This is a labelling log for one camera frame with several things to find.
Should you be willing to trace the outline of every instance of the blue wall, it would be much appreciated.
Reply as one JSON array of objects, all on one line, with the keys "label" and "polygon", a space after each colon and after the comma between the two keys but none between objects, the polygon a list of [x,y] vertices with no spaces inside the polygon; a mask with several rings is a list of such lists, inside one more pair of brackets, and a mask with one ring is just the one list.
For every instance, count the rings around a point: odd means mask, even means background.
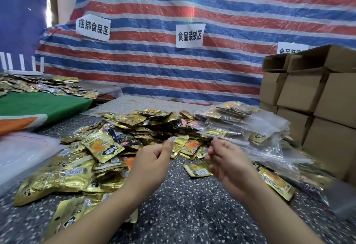
[{"label": "blue wall", "polygon": [[0,0],[0,52],[11,53],[15,70],[20,70],[19,54],[26,70],[32,69],[31,56],[46,27],[46,6],[46,0]]}]

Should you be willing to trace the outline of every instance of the pile of snack packets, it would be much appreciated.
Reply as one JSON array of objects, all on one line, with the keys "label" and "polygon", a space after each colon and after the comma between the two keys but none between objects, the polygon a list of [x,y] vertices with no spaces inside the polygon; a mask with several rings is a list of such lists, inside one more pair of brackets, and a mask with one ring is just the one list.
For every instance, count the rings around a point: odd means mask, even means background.
[{"label": "pile of snack packets", "polygon": [[[314,161],[288,135],[289,123],[241,102],[226,102],[195,114],[159,109],[133,111],[129,115],[98,114],[102,121],[62,138],[62,143],[67,144],[65,148],[25,179],[15,196],[15,205],[21,206],[52,192],[83,193],[82,197],[60,203],[45,239],[77,221],[119,189],[140,148],[162,144],[170,137],[171,159],[178,156],[191,161],[203,159],[213,137],[240,146],[254,161],[266,184],[286,201],[291,200],[296,188],[285,179],[323,188],[321,176],[311,167]],[[183,165],[190,177],[211,176],[208,166],[204,160]],[[127,222],[136,221],[137,210]]]},{"label": "pile of snack packets", "polygon": [[74,95],[88,99],[96,99],[99,95],[97,91],[76,86],[74,84],[76,82],[79,82],[77,77],[56,76],[45,79],[39,76],[0,75],[0,97],[5,96],[9,91],[44,92],[55,96]]}]

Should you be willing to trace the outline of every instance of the green cloth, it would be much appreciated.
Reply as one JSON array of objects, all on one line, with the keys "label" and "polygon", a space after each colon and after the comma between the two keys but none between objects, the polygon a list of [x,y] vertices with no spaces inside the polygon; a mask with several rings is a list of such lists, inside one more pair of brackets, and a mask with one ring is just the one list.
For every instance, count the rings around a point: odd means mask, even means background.
[{"label": "green cloth", "polygon": [[51,93],[10,91],[0,98],[0,116],[46,114],[45,125],[69,118],[87,110],[93,100]]}]

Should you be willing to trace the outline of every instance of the striped tarp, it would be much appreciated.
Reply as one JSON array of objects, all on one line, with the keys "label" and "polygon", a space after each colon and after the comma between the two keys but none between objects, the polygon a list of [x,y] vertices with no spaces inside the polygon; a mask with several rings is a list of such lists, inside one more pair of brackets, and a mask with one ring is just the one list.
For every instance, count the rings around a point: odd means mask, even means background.
[{"label": "striped tarp", "polygon": [[[75,33],[84,14],[111,20],[110,42]],[[206,23],[202,48],[176,48],[176,24]],[[356,0],[77,0],[41,37],[48,74],[126,86],[124,94],[259,103],[263,57],[278,42],[356,48]]]}]

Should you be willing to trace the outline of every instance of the paper sign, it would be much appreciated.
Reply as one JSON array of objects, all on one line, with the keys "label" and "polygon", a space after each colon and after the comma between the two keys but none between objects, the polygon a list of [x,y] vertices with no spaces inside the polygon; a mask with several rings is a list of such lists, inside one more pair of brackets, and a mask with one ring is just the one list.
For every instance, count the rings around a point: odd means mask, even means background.
[{"label": "paper sign", "polygon": [[202,47],[205,24],[176,25],[176,47]]},{"label": "paper sign", "polygon": [[108,42],[110,40],[110,26],[110,20],[86,14],[77,19],[75,31],[80,35]]},{"label": "paper sign", "polygon": [[295,44],[295,43],[285,43],[278,42],[277,54],[283,53],[298,53],[304,50],[309,49],[309,45],[307,44]]}]

